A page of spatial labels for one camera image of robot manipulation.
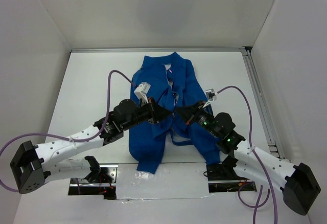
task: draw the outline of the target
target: white wall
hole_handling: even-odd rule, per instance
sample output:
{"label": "white wall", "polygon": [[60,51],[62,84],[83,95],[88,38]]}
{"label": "white wall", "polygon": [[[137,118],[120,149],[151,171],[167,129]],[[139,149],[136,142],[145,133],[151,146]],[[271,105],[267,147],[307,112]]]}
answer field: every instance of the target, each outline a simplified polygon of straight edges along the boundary
{"label": "white wall", "polygon": [[287,156],[311,166],[322,192],[309,212],[327,220],[327,0],[276,0],[252,50]]}
{"label": "white wall", "polygon": [[[47,131],[69,46],[58,35],[58,29],[38,0],[0,0],[0,12],[2,147],[22,133]],[[13,188],[16,186],[9,162],[20,142],[8,147],[0,158],[0,178]],[[19,200],[20,194],[0,187],[1,223],[13,222]]]}
{"label": "white wall", "polygon": [[252,46],[273,0],[41,0],[76,48]]}

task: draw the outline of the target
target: blue cloth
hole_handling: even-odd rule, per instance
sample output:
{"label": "blue cloth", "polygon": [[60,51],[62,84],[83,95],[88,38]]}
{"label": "blue cloth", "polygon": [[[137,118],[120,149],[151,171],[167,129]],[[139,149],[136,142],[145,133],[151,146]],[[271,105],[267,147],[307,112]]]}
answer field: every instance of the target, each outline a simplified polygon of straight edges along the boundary
{"label": "blue cloth", "polygon": [[[151,87],[147,96],[171,111],[176,106],[194,105],[199,100],[207,100],[196,80],[191,61],[183,59],[176,52],[163,57],[145,56],[141,69],[134,74],[132,81],[136,85],[149,83]],[[138,103],[134,90],[131,87],[131,99]],[[138,161],[137,170],[155,173],[164,155],[168,132],[174,145],[193,144],[207,164],[220,162],[216,138],[197,123],[186,126],[180,117],[170,116],[156,125],[144,122],[129,129],[129,152]],[[174,133],[186,138],[186,141],[175,141]]]}

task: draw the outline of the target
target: white table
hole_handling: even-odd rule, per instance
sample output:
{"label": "white table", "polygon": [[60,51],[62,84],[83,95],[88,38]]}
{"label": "white table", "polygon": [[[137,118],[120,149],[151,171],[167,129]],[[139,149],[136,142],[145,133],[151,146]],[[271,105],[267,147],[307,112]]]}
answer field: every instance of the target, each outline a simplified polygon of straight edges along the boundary
{"label": "white table", "polygon": [[[117,69],[127,76],[141,67],[144,55],[163,56],[168,52],[93,52],[72,53],[64,81],[60,90],[56,108],[49,128],[50,133],[68,136],[88,127],[94,121],[105,116],[106,83],[108,73]],[[228,85],[238,86],[247,96],[253,113],[253,143],[268,151],[267,139],[260,121],[259,111],[255,103],[246,67],[240,52],[179,52],[183,58],[192,61],[197,79],[203,89],[219,90]],[[111,87],[111,109],[121,100],[129,98],[130,85],[122,77],[114,75]],[[236,123],[236,131],[248,137],[249,115],[242,96],[235,90],[225,91],[213,103],[214,113],[224,111],[230,113]],[[131,164],[136,161],[128,151],[128,132],[119,141],[105,147],[90,150],[83,155],[94,155],[100,163]],[[195,174],[194,182],[183,182],[180,167],[172,167],[171,163],[197,163],[202,170],[204,159],[194,146],[174,146],[166,141],[165,154],[159,169],[163,174],[156,184],[147,184],[156,194],[154,188],[170,190],[170,196],[187,195],[186,199],[156,200],[102,200],[102,196],[68,196],[69,180],[50,182],[35,192],[23,195],[16,213],[15,224],[43,223],[252,223],[252,209],[243,206],[237,194],[215,193],[205,198],[194,195],[190,186],[203,189],[202,172]],[[180,188],[172,188],[169,184],[172,174],[180,179]],[[244,192],[243,197],[250,204],[255,203],[256,192]],[[279,224],[309,224],[307,216],[299,216],[287,208],[281,198],[277,198]],[[271,200],[259,210],[257,223],[273,223]]]}

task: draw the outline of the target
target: transparent plastic sheet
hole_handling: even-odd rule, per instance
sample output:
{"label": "transparent plastic sheet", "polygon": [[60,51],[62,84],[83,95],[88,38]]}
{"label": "transparent plastic sheet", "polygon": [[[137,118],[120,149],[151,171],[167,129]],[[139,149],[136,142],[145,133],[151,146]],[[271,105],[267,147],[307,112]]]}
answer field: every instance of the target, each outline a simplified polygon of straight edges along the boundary
{"label": "transparent plastic sheet", "polygon": [[202,198],[208,191],[205,163],[160,164],[156,173],[136,171],[137,164],[119,164],[117,199]]}

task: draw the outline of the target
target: blue jacket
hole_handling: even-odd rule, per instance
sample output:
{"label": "blue jacket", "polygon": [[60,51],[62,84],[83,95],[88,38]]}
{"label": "blue jacket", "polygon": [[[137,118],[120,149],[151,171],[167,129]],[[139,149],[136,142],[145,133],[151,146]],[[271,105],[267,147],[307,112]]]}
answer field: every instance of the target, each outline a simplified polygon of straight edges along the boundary
{"label": "blue jacket", "polygon": [[[194,105],[199,100],[207,100],[196,80],[191,61],[183,59],[176,52],[163,57],[145,56],[141,69],[134,74],[132,81],[136,85],[149,83],[151,87],[147,96],[171,111],[175,106]],[[134,90],[131,87],[131,99],[138,103]],[[186,126],[176,115],[157,125],[144,122],[129,130],[129,151],[138,160],[137,170],[155,173],[164,155],[168,132],[174,145],[193,144],[207,164],[220,162],[217,139],[196,123]],[[188,140],[176,142],[174,133]]]}

